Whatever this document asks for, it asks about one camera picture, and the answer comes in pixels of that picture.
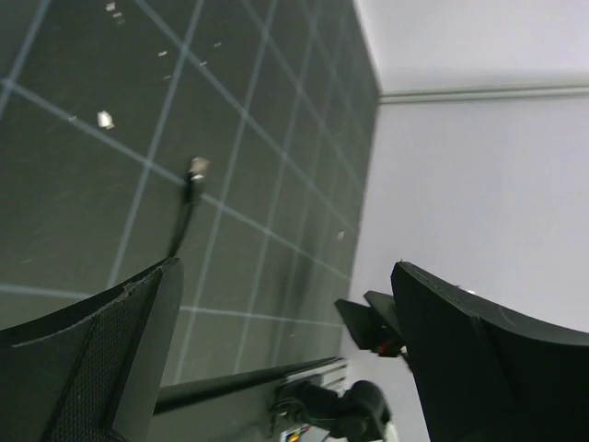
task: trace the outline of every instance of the wall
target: wall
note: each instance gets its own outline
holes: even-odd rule
[[[568,82],[589,74],[589,4],[356,0],[382,89]]]
[[[165,258],[201,156],[163,382],[337,354],[378,96],[351,1],[6,0],[0,24],[0,330]]]
[[[351,299],[391,293],[398,260],[489,300],[589,332],[588,98],[384,106]],[[412,377],[359,354],[352,379],[385,389],[401,441],[427,439]]]

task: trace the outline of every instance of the white debris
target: white debris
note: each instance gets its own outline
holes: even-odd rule
[[[105,110],[102,110],[98,113],[98,126],[103,127],[107,130],[112,129],[114,127],[112,117]]]

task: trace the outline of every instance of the white wall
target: white wall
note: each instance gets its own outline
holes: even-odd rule
[[[356,0],[385,92],[589,77],[585,0]]]
[[[351,299],[391,293],[400,259],[530,316],[589,332],[589,99],[381,107]],[[401,442],[428,440],[410,373],[360,354]]]

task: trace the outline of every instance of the metal connector tip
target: metal connector tip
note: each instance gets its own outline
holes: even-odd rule
[[[210,165],[211,161],[206,158],[193,158],[191,161],[191,168],[189,169],[191,180],[196,182],[203,182],[206,179]]]

